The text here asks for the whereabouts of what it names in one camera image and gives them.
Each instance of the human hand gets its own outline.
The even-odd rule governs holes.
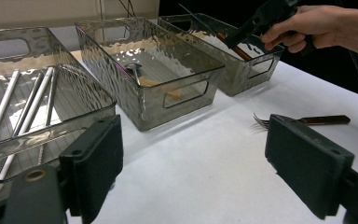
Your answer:
[[[306,35],[312,35],[316,49],[336,45],[337,31],[340,28],[338,19],[342,7],[335,6],[302,6],[297,13],[286,21],[272,25],[261,41],[267,50],[283,43],[289,52],[296,53],[306,47]]]

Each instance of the metal fork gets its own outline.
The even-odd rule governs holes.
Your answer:
[[[255,121],[264,128],[269,127],[269,120],[260,119],[254,113]],[[322,125],[322,124],[348,124],[351,122],[351,119],[345,115],[334,115],[334,116],[320,116],[320,117],[305,117],[302,119],[297,119],[300,122],[303,122],[307,125]]]

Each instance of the white surface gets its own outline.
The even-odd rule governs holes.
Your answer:
[[[270,81],[235,97],[218,91],[212,105],[146,133],[117,107],[124,168],[94,223],[342,223],[343,207],[320,220],[275,174],[254,112],[347,115],[349,125],[313,129],[354,153],[358,171],[358,94],[280,62]]]

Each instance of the utensil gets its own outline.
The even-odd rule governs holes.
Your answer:
[[[135,76],[135,81],[136,83],[138,83],[138,85],[141,85],[141,81],[139,80],[138,77],[138,69],[142,67],[141,64],[138,63],[127,63],[126,65],[124,65],[126,68],[132,70],[133,75]]]
[[[194,17],[194,19],[196,19],[202,25],[204,25],[206,28],[208,28],[210,31],[212,31],[212,33],[214,33],[219,40],[221,40],[223,43],[227,44],[226,41],[225,41],[226,40],[226,35],[225,34],[223,34],[221,32],[216,32],[214,29],[212,29],[209,25],[207,25],[205,22],[200,20],[193,12],[188,10],[186,7],[182,6],[181,4],[179,4],[179,6],[181,6],[184,10],[186,10],[192,17]],[[238,56],[240,56],[246,62],[252,60],[252,57],[249,56],[249,54],[247,54],[245,51],[240,49],[240,47],[238,47],[238,46],[232,47],[231,50],[233,50],[236,54],[238,54]]]
[[[262,127],[266,129],[269,127],[269,120],[260,119],[256,114],[254,114],[254,119]],[[297,120],[307,125],[348,124],[351,122],[351,119],[345,115],[305,117]]]

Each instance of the metal rod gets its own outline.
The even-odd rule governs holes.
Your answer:
[[[179,6],[181,6],[185,11],[187,11],[192,17],[194,17],[194,19],[196,19],[202,25],[204,25],[206,28],[208,28],[210,31],[212,31],[220,41],[222,41],[223,43],[226,44],[226,35],[224,35],[223,33],[217,32],[214,29],[212,29],[212,27],[210,27],[208,24],[206,24],[205,22],[200,20],[192,11],[188,10],[186,7],[182,6],[181,4],[179,4]],[[238,54],[238,56],[240,56],[242,59],[244,59],[246,62],[249,62],[249,61],[252,60],[252,57],[249,54],[247,54],[245,51],[243,51],[240,47],[234,46],[232,48],[232,50],[236,54]]]
[[[2,117],[7,109],[7,104],[10,100],[11,94],[14,91],[14,88],[16,87],[17,80],[20,77],[20,71],[19,69],[14,70],[13,75],[11,76],[11,80],[8,83],[7,89],[4,94],[4,98],[2,99],[2,102],[0,104],[0,123],[2,120]]]
[[[32,124],[32,119],[34,118],[34,115],[36,113],[36,109],[39,107],[43,93],[45,92],[46,87],[51,79],[52,72],[53,72],[53,67],[49,67],[48,71],[46,72],[45,76],[43,77],[42,83],[40,84],[40,88],[37,90],[36,96],[34,97],[34,100],[30,107],[30,110],[27,113],[24,123],[20,128],[19,134],[28,132],[28,130]]]
[[[24,120],[25,120],[25,117],[26,115],[28,114],[28,111],[31,107],[31,104],[34,100],[34,97],[36,96],[36,93],[37,93],[37,89],[39,88],[40,86],[40,83],[42,82],[43,80],[43,73],[39,73],[39,75],[37,76],[36,78],[36,81],[34,83],[34,86],[30,92],[30,95],[27,99],[27,102],[25,103],[25,106],[24,108],[22,109],[21,111],[21,114],[20,114],[20,117],[19,117],[19,120],[17,121],[17,124],[13,130],[13,134],[11,135],[12,137],[15,137],[19,134],[19,131],[20,131],[20,127],[22,126]]]
[[[37,94],[35,96],[35,100],[33,101],[30,111],[27,114],[27,117],[23,123],[23,125],[20,128],[19,135],[25,133],[28,130],[28,127],[30,126],[31,119],[34,117],[34,113],[36,111],[36,107],[39,106],[40,99],[42,98],[42,95],[46,89],[46,86],[48,85],[48,82],[51,78],[51,74],[53,72],[53,67],[49,67],[48,71],[46,72],[42,84],[37,91]],[[7,159],[5,161],[4,166],[2,167],[1,173],[0,173],[0,180],[3,180],[7,174],[8,168],[10,167],[11,163],[13,162],[14,154],[11,154],[7,156]]]
[[[45,127],[48,127],[50,125],[50,123],[51,123],[51,115],[52,115],[52,112],[53,112],[54,96],[55,96],[56,86],[57,86],[57,74],[53,73],[53,75],[51,77],[50,90],[49,90],[49,93],[48,93],[48,108],[47,108],[46,117],[45,117]],[[40,165],[43,162],[43,152],[44,152],[44,150],[45,150],[45,144],[43,144],[39,148],[39,157],[37,159],[37,165]]]

